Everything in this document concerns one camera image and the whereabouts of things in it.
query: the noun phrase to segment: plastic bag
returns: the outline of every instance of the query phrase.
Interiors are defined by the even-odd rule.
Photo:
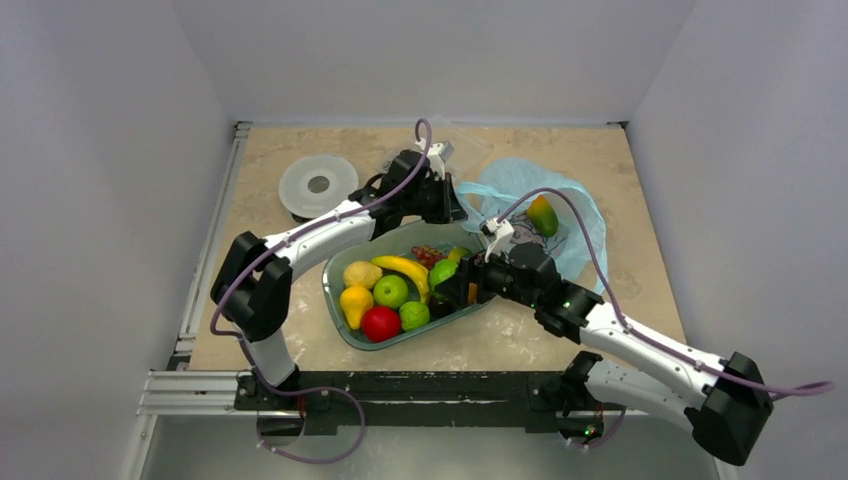
[[[569,180],[530,160],[517,157],[501,158],[492,162],[480,173],[478,182],[462,182],[456,189],[460,204],[468,212],[468,220],[462,223],[465,230],[480,232],[484,220],[499,215],[531,190],[539,187],[555,188],[577,206],[589,231],[601,270],[607,275],[606,223],[592,196],[579,182]],[[557,233],[545,238],[527,218],[526,210],[536,198],[534,196],[515,209],[509,218],[515,228],[512,243],[536,242],[543,245],[547,254],[556,262],[560,276],[576,282],[586,264],[592,260],[586,240],[580,231],[580,224],[563,199],[550,193],[543,196],[557,214]],[[593,290],[596,293],[604,291],[600,278]]]

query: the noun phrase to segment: beige table surface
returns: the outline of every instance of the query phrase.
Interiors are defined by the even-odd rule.
[[[678,341],[683,329],[623,130],[619,128],[469,128],[492,147],[484,163],[505,156],[529,158],[583,183],[607,223],[611,283],[624,311]],[[439,140],[435,127],[434,141]],[[226,215],[216,259],[232,239],[251,230],[262,237],[295,226],[277,195],[280,176],[310,154],[335,153],[357,169],[360,185],[387,150],[408,139],[410,128],[253,128]],[[545,332],[532,310],[495,299],[486,308],[397,346],[376,352],[350,347],[336,331],[321,289],[323,263],[292,287],[283,331],[289,351],[305,370],[562,370],[581,349]],[[583,285],[594,276],[581,277]],[[231,338],[214,337],[206,301],[192,370],[247,366]]]

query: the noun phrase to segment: yellow banana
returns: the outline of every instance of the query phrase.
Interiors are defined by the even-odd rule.
[[[371,259],[371,263],[380,268],[394,270],[409,277],[412,283],[415,284],[415,288],[418,289],[418,296],[421,297],[421,303],[426,304],[430,299],[430,284],[427,283],[429,271],[424,265],[397,255],[375,257]]]

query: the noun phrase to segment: apple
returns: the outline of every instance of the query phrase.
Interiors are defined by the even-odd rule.
[[[389,308],[400,308],[409,297],[409,287],[406,280],[397,275],[386,275],[374,285],[374,301],[377,305]]]
[[[360,328],[368,340],[385,342],[400,333],[400,316],[389,307],[370,308],[362,316]]]

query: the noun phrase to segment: white wall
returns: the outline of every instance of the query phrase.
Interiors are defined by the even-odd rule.
[[[111,480],[173,348],[230,123],[168,0],[2,11],[2,477]]]
[[[628,128],[689,339],[776,405],[744,478],[844,478],[848,3],[698,2]]]
[[[625,120],[694,0],[175,0],[239,119]]]

